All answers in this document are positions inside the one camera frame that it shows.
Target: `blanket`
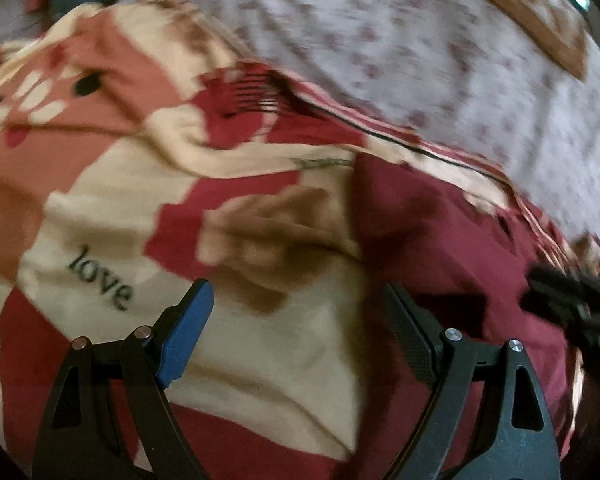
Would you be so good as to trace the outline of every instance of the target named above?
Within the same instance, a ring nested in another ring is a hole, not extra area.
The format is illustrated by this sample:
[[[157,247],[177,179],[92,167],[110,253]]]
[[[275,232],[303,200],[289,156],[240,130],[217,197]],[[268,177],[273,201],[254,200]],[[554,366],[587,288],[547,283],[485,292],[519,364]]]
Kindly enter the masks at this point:
[[[0,44],[45,30],[23,1],[0,1]],[[579,81],[487,0],[190,1],[339,102],[497,161],[569,238],[600,236],[599,16]]]
[[[407,165],[423,179],[410,189],[439,203],[423,182],[453,189],[478,240],[600,270],[600,243],[572,248],[497,165],[345,108],[232,45],[183,0],[142,0],[78,7],[43,38],[0,48],[0,443],[25,471],[69,342],[152,324],[205,277],[215,307],[166,394],[210,477],[353,478],[343,471],[362,460],[354,475],[379,478],[408,426],[396,433],[386,414],[369,426],[370,401],[413,378],[377,382],[370,357],[386,335],[364,301],[378,274],[352,208],[369,203],[352,180],[361,154]],[[410,203],[407,216],[434,214]],[[499,218],[510,227],[496,232]],[[490,304],[482,316],[493,322]],[[501,343],[513,328],[470,334]],[[518,328],[524,341],[528,326]],[[574,360],[561,336],[546,346],[532,357],[559,363],[541,378],[565,449]],[[130,454],[148,467],[120,384],[113,393]]]

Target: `metal screw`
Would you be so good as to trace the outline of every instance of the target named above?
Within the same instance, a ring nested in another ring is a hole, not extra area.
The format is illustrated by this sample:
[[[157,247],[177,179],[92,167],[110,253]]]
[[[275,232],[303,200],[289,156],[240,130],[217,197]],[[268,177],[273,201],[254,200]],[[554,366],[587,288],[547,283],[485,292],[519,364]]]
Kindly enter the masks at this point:
[[[457,328],[447,328],[445,330],[445,337],[449,341],[460,341],[462,339],[462,333]]]
[[[74,350],[82,350],[85,346],[87,346],[88,342],[89,340],[85,338],[85,336],[81,335],[72,341],[71,346]]]
[[[138,339],[147,339],[151,335],[151,327],[147,325],[139,326],[134,330],[134,336]]]
[[[511,339],[509,341],[509,348],[511,348],[514,352],[522,352],[522,349],[524,347],[522,346],[522,343],[517,339]]]

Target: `floral pattern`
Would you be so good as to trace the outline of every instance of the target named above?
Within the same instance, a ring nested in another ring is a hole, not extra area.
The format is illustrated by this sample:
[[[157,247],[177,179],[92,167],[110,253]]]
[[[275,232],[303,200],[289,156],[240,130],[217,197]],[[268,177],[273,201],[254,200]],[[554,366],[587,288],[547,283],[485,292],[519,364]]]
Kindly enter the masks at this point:
[[[568,237],[600,235],[600,50],[581,82],[487,0],[192,0],[347,105],[503,165]],[[35,36],[0,3],[0,42]]]

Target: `pillow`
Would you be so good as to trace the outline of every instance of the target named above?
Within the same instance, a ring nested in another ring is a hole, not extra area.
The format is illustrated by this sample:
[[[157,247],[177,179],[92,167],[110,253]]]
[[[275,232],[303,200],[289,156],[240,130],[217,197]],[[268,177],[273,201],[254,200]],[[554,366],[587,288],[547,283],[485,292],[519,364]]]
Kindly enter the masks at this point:
[[[526,30],[556,63],[583,79],[586,22],[568,0],[491,0]]]

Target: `blue pad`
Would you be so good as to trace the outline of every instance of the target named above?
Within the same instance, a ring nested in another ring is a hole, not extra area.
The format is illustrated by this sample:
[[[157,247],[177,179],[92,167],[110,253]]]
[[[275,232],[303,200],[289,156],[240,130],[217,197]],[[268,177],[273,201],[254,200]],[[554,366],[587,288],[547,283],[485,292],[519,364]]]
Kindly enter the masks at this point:
[[[182,377],[213,306],[214,290],[209,282],[205,282],[164,341],[160,368],[156,374],[162,388],[167,388],[171,381]]]

